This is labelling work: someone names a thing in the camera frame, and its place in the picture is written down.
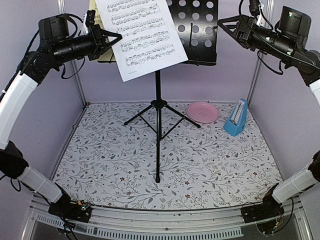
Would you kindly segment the yellow sheet music page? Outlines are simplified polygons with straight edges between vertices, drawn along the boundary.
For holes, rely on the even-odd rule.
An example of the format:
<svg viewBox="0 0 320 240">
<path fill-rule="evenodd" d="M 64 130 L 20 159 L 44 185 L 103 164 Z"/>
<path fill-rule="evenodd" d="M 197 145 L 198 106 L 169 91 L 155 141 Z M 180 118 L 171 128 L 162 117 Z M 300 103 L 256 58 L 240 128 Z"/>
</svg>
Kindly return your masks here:
<svg viewBox="0 0 320 240">
<path fill-rule="evenodd" d="M 101 29 L 104 30 L 103 22 L 102 22 L 100 12 L 98 10 L 98 7 L 97 7 L 95 0 L 89 1 L 88 9 L 95 10 L 94 22 L 95 22 L 95 24 L 98 24 Z M 105 52 L 103 55 L 101 55 L 96 61 L 99 63 L 115 63 L 116 58 L 114 56 L 113 50 L 109 49 L 107 52 Z"/>
</svg>

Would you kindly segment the white sheet music page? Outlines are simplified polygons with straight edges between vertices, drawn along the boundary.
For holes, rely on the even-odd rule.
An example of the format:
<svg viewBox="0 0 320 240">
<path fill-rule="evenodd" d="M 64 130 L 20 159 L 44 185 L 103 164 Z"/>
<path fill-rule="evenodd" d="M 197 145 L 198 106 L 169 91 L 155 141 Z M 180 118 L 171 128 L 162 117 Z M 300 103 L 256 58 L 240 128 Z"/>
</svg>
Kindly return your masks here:
<svg viewBox="0 0 320 240">
<path fill-rule="evenodd" d="M 122 36 L 112 51 L 123 82 L 188 60 L 165 0 L 98 0 L 96 6 L 104 29 Z"/>
</svg>

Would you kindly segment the blue metronome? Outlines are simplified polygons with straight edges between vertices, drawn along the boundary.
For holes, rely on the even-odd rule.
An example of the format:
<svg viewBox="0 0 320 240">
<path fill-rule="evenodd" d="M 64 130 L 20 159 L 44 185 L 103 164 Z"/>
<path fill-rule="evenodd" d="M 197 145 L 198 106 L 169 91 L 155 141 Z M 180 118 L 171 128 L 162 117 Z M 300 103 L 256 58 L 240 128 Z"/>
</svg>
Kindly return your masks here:
<svg viewBox="0 0 320 240">
<path fill-rule="evenodd" d="M 236 137 L 244 131 L 247 121 L 247 110 L 247 101 L 244 98 L 240 98 L 223 126 L 223 129 L 229 135 Z"/>
</svg>

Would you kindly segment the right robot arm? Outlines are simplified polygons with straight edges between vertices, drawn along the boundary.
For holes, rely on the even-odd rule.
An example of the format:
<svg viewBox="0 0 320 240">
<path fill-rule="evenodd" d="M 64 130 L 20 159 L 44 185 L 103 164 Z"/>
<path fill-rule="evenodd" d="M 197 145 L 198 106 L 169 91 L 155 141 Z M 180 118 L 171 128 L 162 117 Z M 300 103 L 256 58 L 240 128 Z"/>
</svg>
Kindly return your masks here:
<svg viewBox="0 0 320 240">
<path fill-rule="evenodd" d="M 317 187 L 320 181 L 320 49 L 318 27 L 295 8 L 279 6 L 278 19 L 256 10 L 221 18 L 219 29 L 261 63 L 253 80 L 250 110 L 282 176 L 258 213 L 269 218 L 278 203 Z"/>
</svg>

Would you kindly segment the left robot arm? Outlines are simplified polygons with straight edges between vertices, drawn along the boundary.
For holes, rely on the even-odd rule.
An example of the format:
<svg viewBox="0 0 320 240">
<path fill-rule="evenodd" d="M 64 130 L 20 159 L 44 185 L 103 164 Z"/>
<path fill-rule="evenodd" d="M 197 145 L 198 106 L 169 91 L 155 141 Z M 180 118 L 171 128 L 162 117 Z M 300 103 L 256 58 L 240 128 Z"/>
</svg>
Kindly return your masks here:
<svg viewBox="0 0 320 240">
<path fill-rule="evenodd" d="M 119 43 L 121 34 L 107 31 L 94 21 L 94 11 L 89 10 L 85 33 L 76 29 L 69 32 L 69 24 L 76 26 L 73 14 L 59 14 L 41 19 L 32 40 L 39 40 L 32 50 L 30 43 L 9 83 L 0 94 L 0 171 L 12 180 L 18 180 L 33 192 L 55 204 L 63 216 L 74 213 L 70 196 L 56 183 L 32 167 L 11 140 L 17 122 L 25 111 L 29 99 L 52 71 L 73 60 L 94 61 Z"/>
</svg>

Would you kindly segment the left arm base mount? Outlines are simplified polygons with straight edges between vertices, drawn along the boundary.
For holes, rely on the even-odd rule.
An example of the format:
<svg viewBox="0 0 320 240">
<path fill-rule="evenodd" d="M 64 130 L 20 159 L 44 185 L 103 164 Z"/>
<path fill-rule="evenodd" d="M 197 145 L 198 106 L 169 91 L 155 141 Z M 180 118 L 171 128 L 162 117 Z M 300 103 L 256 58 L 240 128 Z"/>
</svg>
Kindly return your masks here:
<svg viewBox="0 0 320 240">
<path fill-rule="evenodd" d="M 50 202 L 48 213 L 64 220 L 88 223 L 92 208 L 90 202 L 84 200 L 72 201 L 68 194 L 63 194 L 57 202 Z"/>
</svg>

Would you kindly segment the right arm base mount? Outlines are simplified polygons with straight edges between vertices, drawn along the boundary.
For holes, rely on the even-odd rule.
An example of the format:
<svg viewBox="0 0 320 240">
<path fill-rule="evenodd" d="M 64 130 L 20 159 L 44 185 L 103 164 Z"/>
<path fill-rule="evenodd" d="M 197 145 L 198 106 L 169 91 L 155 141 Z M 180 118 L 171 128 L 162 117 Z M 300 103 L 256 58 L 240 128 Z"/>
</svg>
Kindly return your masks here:
<svg viewBox="0 0 320 240">
<path fill-rule="evenodd" d="M 252 223 L 283 215 L 285 210 L 282 204 L 278 203 L 272 197 L 264 197 L 260 204 L 253 202 L 244 204 L 240 212 L 245 223 Z"/>
</svg>

